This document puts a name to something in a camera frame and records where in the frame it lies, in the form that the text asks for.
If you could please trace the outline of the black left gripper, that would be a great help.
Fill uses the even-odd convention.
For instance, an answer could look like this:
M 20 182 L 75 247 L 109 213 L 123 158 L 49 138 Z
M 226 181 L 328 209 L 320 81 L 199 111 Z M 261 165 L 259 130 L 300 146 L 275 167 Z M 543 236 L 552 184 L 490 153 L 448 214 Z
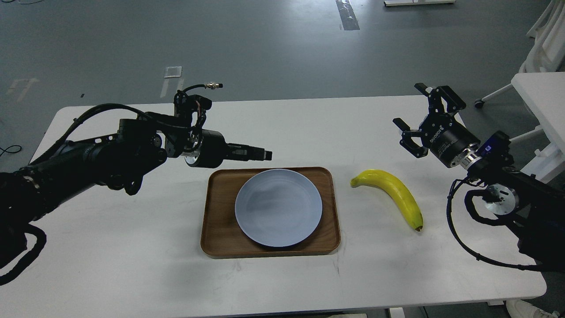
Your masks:
M 228 145 L 224 135 L 218 131 L 204 129 L 202 142 L 197 151 L 185 157 L 190 167 L 217 168 L 226 158 Z M 272 151 L 244 144 L 231 144 L 232 160 L 235 161 L 271 161 Z

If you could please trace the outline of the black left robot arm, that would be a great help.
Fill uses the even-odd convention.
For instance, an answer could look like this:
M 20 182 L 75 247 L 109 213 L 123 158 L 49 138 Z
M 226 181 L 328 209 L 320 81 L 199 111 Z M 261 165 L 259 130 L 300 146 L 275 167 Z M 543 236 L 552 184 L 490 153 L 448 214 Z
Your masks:
M 32 225 L 61 204 L 95 185 L 139 192 L 143 177 L 169 158 L 185 157 L 190 167 L 216 168 L 223 161 L 270 161 L 272 152 L 244 144 L 227 143 L 218 131 L 204 129 L 212 101 L 188 95 L 197 88 L 219 89 L 210 82 L 178 89 L 174 114 L 141 111 L 120 103 L 103 103 L 85 111 L 42 155 L 12 173 L 1 173 L 1 267 L 8 284 L 38 258 L 46 234 Z M 92 117 L 110 110 L 134 112 L 121 119 L 117 133 L 72 141 L 69 135 Z

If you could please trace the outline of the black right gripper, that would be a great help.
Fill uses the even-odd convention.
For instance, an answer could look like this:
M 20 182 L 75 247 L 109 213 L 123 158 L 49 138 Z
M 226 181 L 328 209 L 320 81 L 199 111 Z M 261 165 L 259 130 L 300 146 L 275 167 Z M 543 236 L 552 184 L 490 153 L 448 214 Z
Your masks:
M 419 129 L 410 129 L 401 118 L 393 123 L 401 131 L 399 144 L 416 158 L 426 157 L 429 150 L 442 164 L 451 168 L 457 165 L 455 159 L 465 149 L 477 147 L 480 140 L 454 118 L 466 109 L 466 103 L 448 85 L 436 88 L 416 83 L 415 89 L 428 99 L 429 114 Z M 422 146 L 413 138 L 421 138 Z

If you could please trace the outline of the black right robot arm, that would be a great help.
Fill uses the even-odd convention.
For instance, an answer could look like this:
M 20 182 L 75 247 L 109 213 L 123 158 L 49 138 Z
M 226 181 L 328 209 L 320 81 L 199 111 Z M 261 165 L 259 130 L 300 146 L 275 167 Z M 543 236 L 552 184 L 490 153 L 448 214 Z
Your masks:
M 447 168 L 462 167 L 467 175 L 453 181 L 446 205 L 448 227 L 460 246 L 476 260 L 505 268 L 537 272 L 564 271 L 564 192 L 514 167 L 510 138 L 497 131 L 482 143 L 456 120 L 466 103 L 447 85 L 423 83 L 415 88 L 428 100 L 428 111 L 417 129 L 402 119 L 400 145 L 414 157 L 432 153 Z M 472 186 L 464 197 L 470 217 L 488 226 L 504 226 L 517 236 L 521 254 L 535 265 L 496 261 L 468 247 L 458 236 L 452 219 L 452 202 L 461 185 Z

